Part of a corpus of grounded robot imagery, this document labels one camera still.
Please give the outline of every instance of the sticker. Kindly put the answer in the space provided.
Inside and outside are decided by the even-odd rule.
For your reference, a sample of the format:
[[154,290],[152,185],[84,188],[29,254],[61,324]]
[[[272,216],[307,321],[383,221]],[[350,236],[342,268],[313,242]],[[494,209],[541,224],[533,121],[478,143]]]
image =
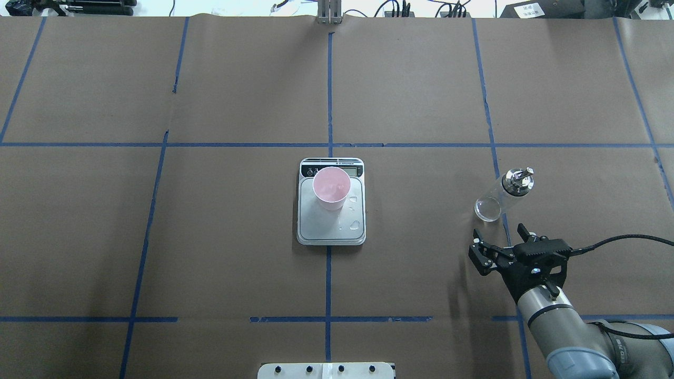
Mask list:
[[520,5],[519,7],[514,7],[517,16],[520,18],[534,18],[545,16],[545,12],[538,3],[531,3],[526,5]]

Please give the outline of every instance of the black plastic bag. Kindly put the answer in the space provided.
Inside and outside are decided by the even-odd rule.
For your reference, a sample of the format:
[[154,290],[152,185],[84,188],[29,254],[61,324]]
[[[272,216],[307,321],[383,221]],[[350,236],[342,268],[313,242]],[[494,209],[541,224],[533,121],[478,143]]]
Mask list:
[[5,9],[10,16],[33,16],[31,0],[10,0],[5,4]]

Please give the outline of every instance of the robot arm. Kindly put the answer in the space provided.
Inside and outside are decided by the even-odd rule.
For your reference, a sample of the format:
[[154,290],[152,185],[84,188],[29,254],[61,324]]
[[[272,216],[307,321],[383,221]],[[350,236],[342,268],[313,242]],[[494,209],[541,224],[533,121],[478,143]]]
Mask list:
[[[486,243],[475,230],[468,256],[481,275],[501,274],[557,379],[674,378],[674,334],[655,325],[586,324],[561,289],[568,259],[606,241],[573,250],[564,240],[538,237],[522,224],[518,232],[524,243],[501,248]],[[674,245],[650,236],[621,237]]]

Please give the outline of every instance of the scale display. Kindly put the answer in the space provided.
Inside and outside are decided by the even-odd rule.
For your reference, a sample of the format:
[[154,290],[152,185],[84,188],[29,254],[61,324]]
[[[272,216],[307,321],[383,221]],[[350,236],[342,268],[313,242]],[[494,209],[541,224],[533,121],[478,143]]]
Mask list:
[[[344,206],[327,210],[313,193],[313,177],[339,167],[351,180]],[[299,167],[297,241],[303,245],[361,245],[365,242],[365,164],[358,158],[306,158]]]

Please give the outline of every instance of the silver bottle cap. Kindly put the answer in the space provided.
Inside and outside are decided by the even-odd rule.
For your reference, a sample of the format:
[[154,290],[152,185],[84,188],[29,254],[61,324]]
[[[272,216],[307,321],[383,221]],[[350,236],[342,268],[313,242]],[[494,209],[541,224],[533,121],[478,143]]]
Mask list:
[[512,169],[501,179],[503,189],[513,196],[524,196],[534,187],[534,169]]

